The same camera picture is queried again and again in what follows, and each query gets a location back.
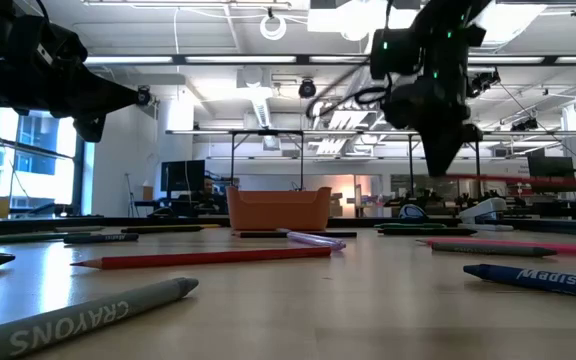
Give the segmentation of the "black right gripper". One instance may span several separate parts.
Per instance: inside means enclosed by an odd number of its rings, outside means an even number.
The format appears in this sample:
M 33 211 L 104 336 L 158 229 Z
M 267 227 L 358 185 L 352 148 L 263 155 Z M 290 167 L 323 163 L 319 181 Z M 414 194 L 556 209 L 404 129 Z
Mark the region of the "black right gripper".
M 467 75 L 452 80 L 420 77 L 396 85 L 381 103 L 385 120 L 393 127 L 421 131 L 430 176 L 447 173 L 467 138 L 468 85 Z

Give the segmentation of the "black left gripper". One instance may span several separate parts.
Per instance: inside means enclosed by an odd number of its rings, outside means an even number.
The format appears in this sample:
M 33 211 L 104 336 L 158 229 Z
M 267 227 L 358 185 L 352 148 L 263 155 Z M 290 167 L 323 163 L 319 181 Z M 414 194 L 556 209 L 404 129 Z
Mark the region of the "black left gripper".
M 44 17 L 13 19 L 2 54 L 8 66 L 2 102 L 8 107 L 100 117 L 137 103 L 136 90 L 83 68 L 88 52 L 79 36 Z

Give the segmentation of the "red pencil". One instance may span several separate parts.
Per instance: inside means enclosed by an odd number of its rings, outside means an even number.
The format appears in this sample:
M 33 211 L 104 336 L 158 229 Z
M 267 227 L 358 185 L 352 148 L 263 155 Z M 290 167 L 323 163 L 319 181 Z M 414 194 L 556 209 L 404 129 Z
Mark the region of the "red pencil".
M 575 178 L 563 177 L 521 177 L 510 175 L 475 175 L 475 174 L 446 174 L 444 178 L 449 179 L 468 179 L 481 182 L 511 182 L 523 184 L 537 184 L 538 186 L 576 186 Z
M 72 266 L 87 267 L 100 270 L 116 270 L 329 257 L 331 253 L 332 249 L 330 247 L 311 247 L 167 255 L 118 256 L 102 257 L 94 260 L 76 262 L 72 263 Z

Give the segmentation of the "dark blue crayon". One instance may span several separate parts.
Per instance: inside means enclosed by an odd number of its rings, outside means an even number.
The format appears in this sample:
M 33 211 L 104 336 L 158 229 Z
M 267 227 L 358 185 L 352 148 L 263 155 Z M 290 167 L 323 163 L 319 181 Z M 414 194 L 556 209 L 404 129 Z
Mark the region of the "dark blue crayon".
M 139 239 L 137 233 L 94 234 L 85 236 L 71 236 L 63 239 L 65 244 L 98 244 L 114 242 L 134 242 Z

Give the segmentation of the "clear purple pen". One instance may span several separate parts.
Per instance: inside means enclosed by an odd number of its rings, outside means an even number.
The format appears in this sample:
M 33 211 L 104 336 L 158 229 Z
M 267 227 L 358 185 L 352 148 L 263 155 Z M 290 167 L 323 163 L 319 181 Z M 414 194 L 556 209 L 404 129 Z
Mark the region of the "clear purple pen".
M 297 232 L 289 229 L 279 229 L 288 239 L 310 246 L 329 247 L 333 251 L 341 251 L 346 248 L 346 243 L 343 240 L 329 236 L 320 235 L 306 232 Z

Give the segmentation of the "pink pencil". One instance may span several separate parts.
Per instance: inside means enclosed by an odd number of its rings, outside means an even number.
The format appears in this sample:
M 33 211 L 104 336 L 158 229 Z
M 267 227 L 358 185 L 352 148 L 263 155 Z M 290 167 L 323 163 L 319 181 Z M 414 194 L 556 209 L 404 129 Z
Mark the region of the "pink pencil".
M 543 247 L 543 248 L 549 248 L 549 249 L 553 249 L 553 250 L 557 250 L 558 254 L 557 255 L 574 255 L 576 256 L 576 245 L 564 245 L 564 244 L 554 244 L 554 245 L 548 245 L 548 244 L 537 244 L 537 245 L 531 245 L 528 243 L 491 243 L 491 242 L 474 242 L 474 241 L 440 241 L 440 240 L 418 240 L 418 243 L 429 246 L 431 248 L 431 245 L 433 243 L 437 243 L 437 242 L 452 242 L 452 243 L 475 243 L 475 244 L 499 244 L 499 245 L 510 245 L 510 246 L 522 246 L 522 247 Z

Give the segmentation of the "blue crayon with white lettering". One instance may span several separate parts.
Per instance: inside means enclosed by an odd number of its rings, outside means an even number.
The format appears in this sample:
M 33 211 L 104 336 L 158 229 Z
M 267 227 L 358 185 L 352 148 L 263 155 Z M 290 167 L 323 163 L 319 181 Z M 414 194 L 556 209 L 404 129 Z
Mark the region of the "blue crayon with white lettering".
M 576 275 L 491 264 L 465 265 L 463 271 L 483 280 L 576 296 Z

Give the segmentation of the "green pencil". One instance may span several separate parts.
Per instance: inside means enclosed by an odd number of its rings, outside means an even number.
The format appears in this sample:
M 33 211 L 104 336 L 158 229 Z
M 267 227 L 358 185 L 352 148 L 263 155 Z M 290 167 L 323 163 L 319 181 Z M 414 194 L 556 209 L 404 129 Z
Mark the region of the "green pencil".
M 73 237 L 73 236 L 87 236 L 87 233 L 32 233 L 32 234 L 0 235 L 0 244 L 63 240 L 67 237 Z

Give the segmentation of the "orange plastic bin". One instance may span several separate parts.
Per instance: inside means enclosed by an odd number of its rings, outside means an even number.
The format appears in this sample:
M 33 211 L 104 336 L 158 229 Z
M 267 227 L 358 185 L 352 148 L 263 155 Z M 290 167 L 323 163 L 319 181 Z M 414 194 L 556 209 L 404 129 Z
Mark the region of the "orange plastic bin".
M 316 191 L 241 191 L 227 188 L 230 226 L 236 231 L 324 230 L 330 187 Z

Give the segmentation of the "grey crayon with white lettering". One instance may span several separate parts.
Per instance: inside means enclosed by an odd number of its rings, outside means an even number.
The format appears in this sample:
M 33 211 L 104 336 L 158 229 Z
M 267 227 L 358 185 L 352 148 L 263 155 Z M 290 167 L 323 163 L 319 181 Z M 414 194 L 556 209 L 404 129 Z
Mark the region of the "grey crayon with white lettering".
M 0 360 L 10 360 L 176 302 L 199 285 L 175 278 L 0 325 Z

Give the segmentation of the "white stapler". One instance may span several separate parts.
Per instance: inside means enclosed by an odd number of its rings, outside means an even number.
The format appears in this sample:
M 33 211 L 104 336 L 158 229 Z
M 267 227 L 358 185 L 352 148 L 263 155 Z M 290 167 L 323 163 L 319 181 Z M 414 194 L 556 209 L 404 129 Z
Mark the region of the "white stapler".
M 501 220 L 503 212 L 507 210 L 507 203 L 502 198 L 489 198 L 477 205 L 467 208 L 459 213 L 461 222 L 459 228 L 476 231 L 513 231 L 511 225 L 486 224 L 486 220 Z

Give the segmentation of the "large window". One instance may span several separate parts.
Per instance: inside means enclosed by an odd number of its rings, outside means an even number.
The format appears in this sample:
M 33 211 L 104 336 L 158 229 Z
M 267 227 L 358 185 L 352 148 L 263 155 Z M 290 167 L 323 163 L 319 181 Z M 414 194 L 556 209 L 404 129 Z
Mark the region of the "large window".
M 0 108 L 0 219 L 72 213 L 82 150 L 71 118 Z

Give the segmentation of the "person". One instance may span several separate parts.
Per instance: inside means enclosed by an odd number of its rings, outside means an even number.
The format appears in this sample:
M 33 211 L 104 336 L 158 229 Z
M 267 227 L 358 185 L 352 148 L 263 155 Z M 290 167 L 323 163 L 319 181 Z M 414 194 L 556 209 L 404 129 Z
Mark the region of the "person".
M 205 177 L 201 188 L 192 192 L 192 198 L 196 201 L 194 205 L 196 210 L 212 213 L 221 211 L 223 200 L 219 195 L 213 193 L 213 185 L 213 179 Z

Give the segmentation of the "long ceiling light bar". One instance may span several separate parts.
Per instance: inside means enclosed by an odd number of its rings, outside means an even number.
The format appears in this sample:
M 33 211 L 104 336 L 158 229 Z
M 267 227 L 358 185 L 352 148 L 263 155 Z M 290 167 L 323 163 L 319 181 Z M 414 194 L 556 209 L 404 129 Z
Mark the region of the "long ceiling light bar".
M 92 65 L 351 65 L 361 64 L 368 55 L 108 55 L 90 56 Z M 470 55 L 470 65 L 478 66 L 576 66 L 576 55 Z

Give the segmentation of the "black metal gantry frame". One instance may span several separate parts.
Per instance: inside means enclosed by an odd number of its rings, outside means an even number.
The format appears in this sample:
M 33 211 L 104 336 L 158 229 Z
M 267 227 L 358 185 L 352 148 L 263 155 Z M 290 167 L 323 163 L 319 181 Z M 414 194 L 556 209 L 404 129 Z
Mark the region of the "black metal gantry frame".
M 475 175 L 481 175 L 481 156 L 480 156 L 480 143 L 481 143 L 481 141 L 462 144 L 462 147 L 464 144 L 467 144 L 474 151 L 473 157 L 474 157 L 474 165 L 475 165 L 475 173 L 474 173 Z M 423 147 L 423 143 L 421 140 L 421 136 L 418 133 L 408 134 L 407 135 L 407 143 L 408 143 L 407 157 L 408 157 L 410 190 L 413 191 L 413 189 L 414 189 L 414 176 L 415 176 L 413 150 L 418 144 L 421 144 Z M 444 175 L 443 176 L 430 176 L 430 177 L 439 178 L 439 177 L 444 177 Z M 474 186 L 475 186 L 474 197 L 479 198 L 482 195 L 482 190 L 481 190 L 481 183 L 482 182 L 477 181 L 477 180 L 473 180 L 473 181 L 474 181 Z
M 288 137 L 295 146 L 299 149 L 300 155 L 300 185 L 298 190 L 304 190 L 304 145 L 305 145 L 305 132 L 303 130 L 286 130 L 286 129 L 270 129 L 270 128 L 262 128 L 258 130 L 250 130 L 250 129 L 235 129 L 235 130 L 228 130 L 227 134 L 231 137 L 231 150 L 230 150 L 230 185 L 234 185 L 234 164 L 235 164 L 235 150 L 238 147 L 235 144 L 236 137 L 239 134 L 243 134 L 245 137 L 249 135 L 256 135 L 260 137 L 264 136 L 273 136 L 279 137 L 285 135 Z

